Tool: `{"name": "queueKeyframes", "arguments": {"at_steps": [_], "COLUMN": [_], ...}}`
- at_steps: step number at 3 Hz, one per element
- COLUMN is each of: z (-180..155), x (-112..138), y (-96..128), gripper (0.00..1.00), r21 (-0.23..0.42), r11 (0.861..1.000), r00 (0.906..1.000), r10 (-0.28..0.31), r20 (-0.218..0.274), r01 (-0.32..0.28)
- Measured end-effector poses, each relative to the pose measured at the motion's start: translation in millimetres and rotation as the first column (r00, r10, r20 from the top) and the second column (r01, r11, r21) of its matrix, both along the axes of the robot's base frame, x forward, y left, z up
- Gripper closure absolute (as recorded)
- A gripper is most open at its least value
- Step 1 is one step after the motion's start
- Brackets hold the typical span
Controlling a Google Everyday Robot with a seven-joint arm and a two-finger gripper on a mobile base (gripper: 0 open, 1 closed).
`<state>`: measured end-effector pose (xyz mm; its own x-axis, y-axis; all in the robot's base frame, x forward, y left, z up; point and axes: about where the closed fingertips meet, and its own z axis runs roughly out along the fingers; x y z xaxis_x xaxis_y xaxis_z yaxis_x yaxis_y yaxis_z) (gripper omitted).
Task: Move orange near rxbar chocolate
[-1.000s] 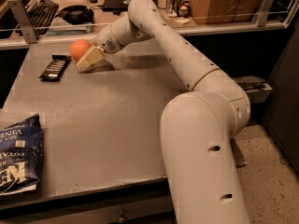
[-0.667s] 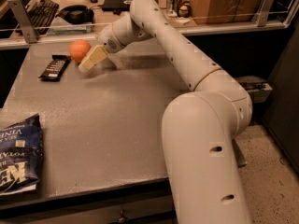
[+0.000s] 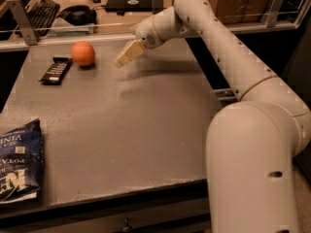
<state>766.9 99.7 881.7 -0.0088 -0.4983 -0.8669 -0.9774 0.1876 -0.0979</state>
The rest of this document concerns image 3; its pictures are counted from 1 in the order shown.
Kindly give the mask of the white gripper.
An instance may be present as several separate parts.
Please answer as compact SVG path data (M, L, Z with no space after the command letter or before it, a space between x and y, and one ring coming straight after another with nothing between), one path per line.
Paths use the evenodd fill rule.
M154 16L147 17L132 26L131 32L137 40L129 41L117 55L115 65L118 68L142 55L145 52L145 48L153 50L164 44L156 32Z

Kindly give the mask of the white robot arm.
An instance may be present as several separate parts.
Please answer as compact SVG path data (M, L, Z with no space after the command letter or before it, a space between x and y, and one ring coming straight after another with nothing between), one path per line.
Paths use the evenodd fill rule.
M299 233L292 159L310 142L307 105L217 19L208 0L174 0L132 32L118 66L195 33L237 99L215 115L206 138L212 232Z

